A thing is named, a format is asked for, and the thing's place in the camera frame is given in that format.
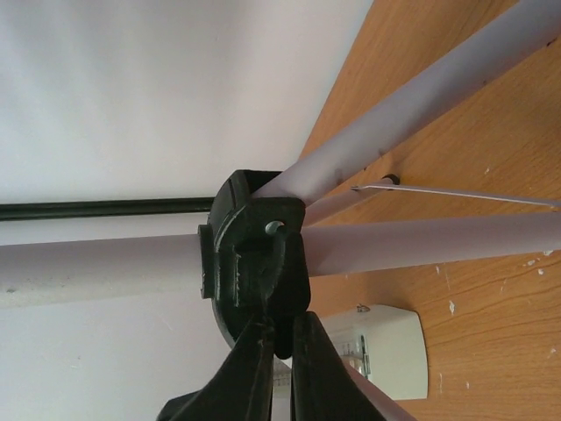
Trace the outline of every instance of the pvc pipe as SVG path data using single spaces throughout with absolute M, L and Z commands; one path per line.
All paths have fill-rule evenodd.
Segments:
M 377 186 L 393 186 L 394 180 L 391 178 L 382 178 Z M 304 226 L 317 224 L 329 217 L 337 215 L 345 209 L 364 202 L 370 197 L 376 196 L 379 191 L 375 189 L 351 189 L 346 190 L 338 195 L 324 197 L 306 208 L 306 217 L 304 218 Z
M 310 276 L 348 274 L 558 250 L 561 213 L 319 226 L 302 236 Z
M 195 234 L 0 247 L 0 309 L 181 291 L 202 283 Z
M 296 196 L 312 204 L 559 33 L 559 0 L 522 0 L 255 196 Z
M 352 190 L 357 192 L 368 191 L 369 189 L 384 190 L 387 189 L 387 185 L 382 182 L 377 182 L 375 184 L 368 184 L 366 186 L 356 186 L 352 188 Z M 434 195 L 470 197 L 473 199 L 496 200 L 498 202 L 535 204 L 537 206 L 549 206 L 551 208 L 561 208 L 561 202 L 559 202 L 558 200 L 535 199 L 533 197 L 494 195 L 491 193 L 480 193 L 478 191 L 469 191 L 469 190 L 439 189 L 436 187 L 418 187 L 418 186 L 403 186 L 403 185 L 394 186 L 392 187 L 392 190 L 415 191 L 417 193 L 432 193 Z
M 0 246 L 186 235 L 207 219 L 204 213 L 176 213 L 0 222 Z

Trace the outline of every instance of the wooden table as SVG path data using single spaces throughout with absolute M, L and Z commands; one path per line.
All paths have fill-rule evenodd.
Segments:
M 376 0 L 305 153 L 513 3 Z M 342 189 L 388 172 L 406 184 L 560 198 L 561 41 L 490 83 Z M 385 192 L 330 223 L 529 211 L 543 209 Z M 402 403 L 419 420 L 559 420 L 560 261 L 561 251 L 316 278 L 312 308 L 325 316 L 357 303 L 383 303 L 419 313 L 430 396 Z

